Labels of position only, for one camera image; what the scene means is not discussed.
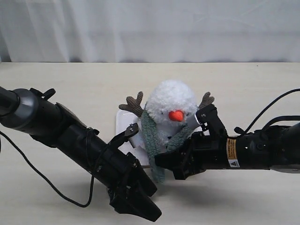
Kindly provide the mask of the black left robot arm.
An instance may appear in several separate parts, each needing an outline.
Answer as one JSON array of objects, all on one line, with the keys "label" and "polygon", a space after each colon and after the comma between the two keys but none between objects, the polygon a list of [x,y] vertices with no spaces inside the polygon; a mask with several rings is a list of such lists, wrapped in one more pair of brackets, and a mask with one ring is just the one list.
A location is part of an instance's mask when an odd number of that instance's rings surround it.
[{"label": "black left robot arm", "polygon": [[27,133],[32,139],[57,148],[91,175],[91,181],[106,186],[109,204],[119,214],[130,214],[155,222],[162,215],[151,197],[157,187],[140,161],[120,146],[139,133],[133,123],[110,142],[99,131],[86,126],[61,103],[52,103],[54,89],[0,90],[0,122],[6,128]]}]

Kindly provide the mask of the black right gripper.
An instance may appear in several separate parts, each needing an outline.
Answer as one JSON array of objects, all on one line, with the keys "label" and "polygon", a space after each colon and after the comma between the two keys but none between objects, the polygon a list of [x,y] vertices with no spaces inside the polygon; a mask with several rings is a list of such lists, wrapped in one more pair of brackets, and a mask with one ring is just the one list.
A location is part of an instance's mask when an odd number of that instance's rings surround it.
[{"label": "black right gripper", "polygon": [[170,151],[157,154],[155,164],[173,169],[175,180],[186,180],[206,170],[227,169],[226,138],[192,134],[182,146],[183,152]]}]

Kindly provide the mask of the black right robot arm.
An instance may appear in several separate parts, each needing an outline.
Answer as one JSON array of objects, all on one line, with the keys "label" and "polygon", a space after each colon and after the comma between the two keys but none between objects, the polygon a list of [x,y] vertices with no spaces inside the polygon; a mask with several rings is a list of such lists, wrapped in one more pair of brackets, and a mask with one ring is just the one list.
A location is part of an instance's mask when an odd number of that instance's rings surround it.
[{"label": "black right robot arm", "polygon": [[180,147],[155,156],[155,164],[185,180],[206,170],[300,171],[300,125],[269,126],[242,137],[195,132]]}]

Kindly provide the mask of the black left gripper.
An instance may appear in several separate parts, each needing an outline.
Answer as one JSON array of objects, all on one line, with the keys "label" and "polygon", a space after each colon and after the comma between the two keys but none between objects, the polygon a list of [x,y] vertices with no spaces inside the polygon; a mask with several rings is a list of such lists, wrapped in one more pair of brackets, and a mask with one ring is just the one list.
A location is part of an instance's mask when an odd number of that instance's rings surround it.
[{"label": "black left gripper", "polygon": [[158,190],[136,157],[122,153],[117,145],[90,141],[90,197],[94,181],[108,188],[109,204],[119,214],[129,214],[155,222],[162,216],[150,199]]}]

